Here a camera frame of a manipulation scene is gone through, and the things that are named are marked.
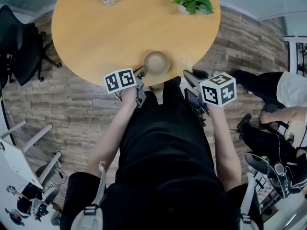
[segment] floor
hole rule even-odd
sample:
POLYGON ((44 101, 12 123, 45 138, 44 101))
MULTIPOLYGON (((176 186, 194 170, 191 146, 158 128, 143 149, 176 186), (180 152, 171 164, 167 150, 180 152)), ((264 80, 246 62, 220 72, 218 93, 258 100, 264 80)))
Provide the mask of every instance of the floor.
MULTIPOLYGON (((288 55, 279 19, 257 22, 227 8, 222 8, 221 13, 217 38, 195 68, 243 69, 253 73, 287 70, 288 55)), ((48 14, 36 23, 39 30, 46 31, 49 37, 51 18, 52 14, 48 14)), ((47 54, 53 60, 60 61, 54 48, 47 54)), ((62 170, 67 176, 84 171, 92 147, 117 113, 120 103, 113 95, 108 95, 104 87, 81 79, 66 66, 56 69, 44 61, 42 76, 44 82, 35 76, 24 86, 14 82, 3 90, 10 125, 27 120, 19 132, 14 132, 14 139, 22 145, 45 125, 52 124, 52 130, 33 148, 35 154, 30 152, 26 155, 33 169, 46 163, 43 158, 50 160, 53 152, 61 151, 62 170)), ((229 128, 243 172, 247 170, 243 156, 248 148, 238 139, 234 129, 247 113, 253 115, 252 122, 256 124, 262 106, 260 98, 238 87, 237 100, 226 107, 229 128)), ((214 156, 213 127, 209 118, 206 124, 205 133, 214 156)), ((108 184, 114 182, 117 166, 118 156, 108 171, 108 184)), ((53 181, 60 183, 61 180, 59 176, 54 176, 53 181)), ((61 194, 56 199, 60 206, 64 202, 68 180, 64 179, 63 182, 61 194)))

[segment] white pot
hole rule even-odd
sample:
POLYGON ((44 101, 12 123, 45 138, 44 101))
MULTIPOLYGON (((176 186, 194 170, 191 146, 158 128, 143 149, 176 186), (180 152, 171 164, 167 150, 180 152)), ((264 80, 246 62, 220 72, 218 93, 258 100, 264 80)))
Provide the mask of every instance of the white pot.
POLYGON ((183 5, 178 5, 178 10, 180 11, 180 13, 182 14, 190 14, 188 11, 187 11, 187 8, 183 5))

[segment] hand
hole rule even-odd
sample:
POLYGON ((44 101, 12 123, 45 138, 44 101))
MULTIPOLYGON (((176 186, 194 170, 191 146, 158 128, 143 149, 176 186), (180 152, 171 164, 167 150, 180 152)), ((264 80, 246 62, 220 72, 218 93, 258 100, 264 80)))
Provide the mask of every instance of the hand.
POLYGON ((121 106, 122 107, 129 107, 129 108, 136 108, 136 88, 130 87, 127 89, 124 89, 121 94, 121 106))
POLYGON ((218 107, 218 106, 215 106, 215 105, 211 105, 211 104, 208 104, 207 103, 207 107, 210 111, 210 114, 220 114, 220 113, 225 113, 225 109, 224 107, 218 107))
POLYGON ((262 112, 260 114, 260 121, 262 124, 267 124, 271 122, 271 113, 262 112))

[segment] white shirt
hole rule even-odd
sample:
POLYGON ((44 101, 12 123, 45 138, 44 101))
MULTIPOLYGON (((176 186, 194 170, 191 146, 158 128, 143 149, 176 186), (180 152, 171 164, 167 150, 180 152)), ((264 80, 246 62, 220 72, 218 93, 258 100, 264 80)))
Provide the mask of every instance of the white shirt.
POLYGON ((307 106, 307 78, 285 71, 278 82, 276 95, 285 107, 307 106))

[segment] white desk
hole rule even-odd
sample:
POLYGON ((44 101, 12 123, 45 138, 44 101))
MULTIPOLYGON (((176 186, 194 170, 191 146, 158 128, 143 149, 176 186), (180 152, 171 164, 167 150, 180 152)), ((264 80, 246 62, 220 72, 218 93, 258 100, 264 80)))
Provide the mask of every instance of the white desk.
POLYGON ((46 134, 49 130, 52 129, 52 125, 47 125, 41 131, 39 131, 34 137, 32 137, 23 148, 18 148, 11 144, 10 142, 6 141, 5 138, 12 133, 14 130, 20 128, 26 124, 26 121, 22 121, 21 123, 17 124, 4 134, 0 135, 0 152, 5 157, 6 161, 8 162, 9 166, 13 171, 17 174, 22 176, 28 182, 36 185, 37 187, 43 189, 42 182, 47 177, 48 173, 58 161, 59 157, 61 156, 60 152, 53 157, 53 159, 49 162, 48 166, 45 168, 43 173, 38 178, 36 174, 32 171, 26 157, 25 153, 37 142, 44 134, 46 134))

